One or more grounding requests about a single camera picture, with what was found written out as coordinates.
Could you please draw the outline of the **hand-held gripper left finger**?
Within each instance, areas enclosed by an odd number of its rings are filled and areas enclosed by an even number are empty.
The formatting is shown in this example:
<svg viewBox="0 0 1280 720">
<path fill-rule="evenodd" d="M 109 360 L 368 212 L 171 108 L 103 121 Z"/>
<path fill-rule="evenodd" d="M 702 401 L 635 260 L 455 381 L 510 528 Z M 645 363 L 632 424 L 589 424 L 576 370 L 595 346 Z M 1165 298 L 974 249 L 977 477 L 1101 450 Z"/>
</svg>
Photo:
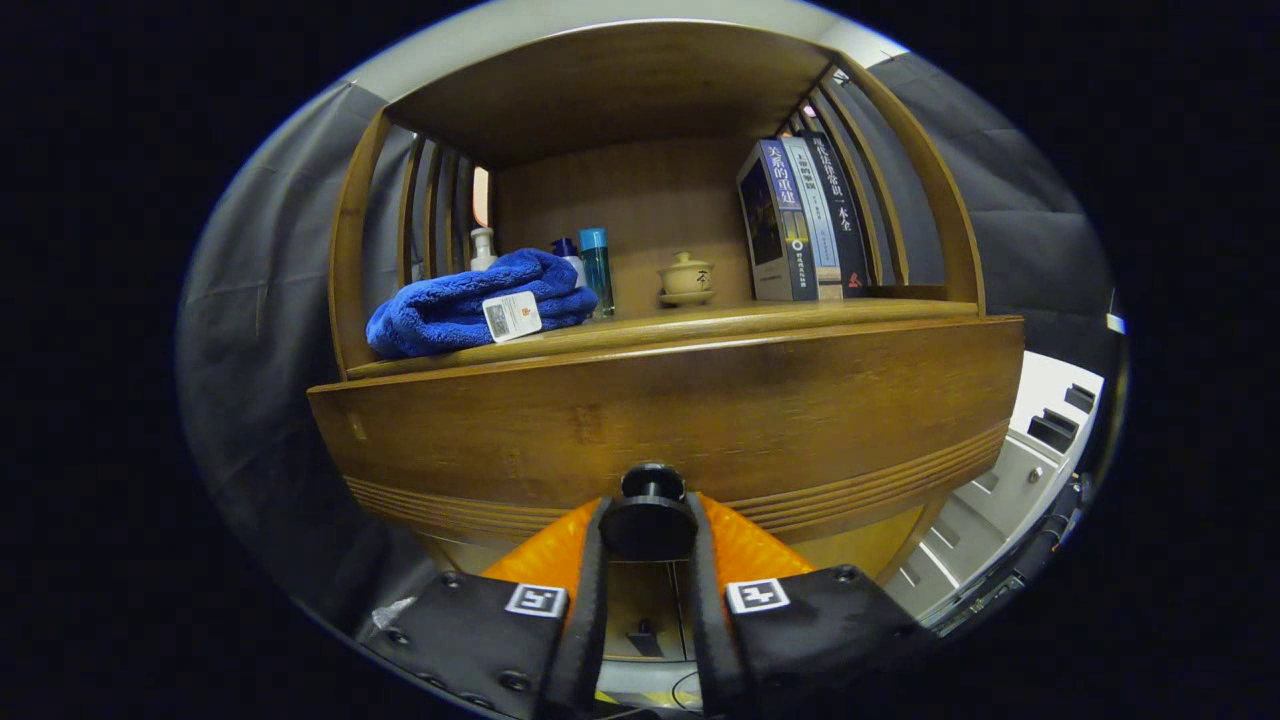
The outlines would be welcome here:
<svg viewBox="0 0 1280 720">
<path fill-rule="evenodd" d="M 376 606 L 361 646 L 502 719 L 588 719 L 607 625 L 608 498 L 575 509 L 481 574 L 440 570 Z"/>
</svg>

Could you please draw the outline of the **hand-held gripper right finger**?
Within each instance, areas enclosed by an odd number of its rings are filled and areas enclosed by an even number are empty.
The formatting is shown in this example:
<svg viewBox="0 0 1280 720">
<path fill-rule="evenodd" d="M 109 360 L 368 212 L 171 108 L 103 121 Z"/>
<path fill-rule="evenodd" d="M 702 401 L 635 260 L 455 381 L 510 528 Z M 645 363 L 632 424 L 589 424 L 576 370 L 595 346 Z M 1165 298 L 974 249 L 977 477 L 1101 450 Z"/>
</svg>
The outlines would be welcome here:
<svg viewBox="0 0 1280 720">
<path fill-rule="evenodd" d="M 936 634 L 860 568 L 814 568 L 724 503 L 687 497 L 692 638 L 708 716 L 869 716 Z"/>
</svg>

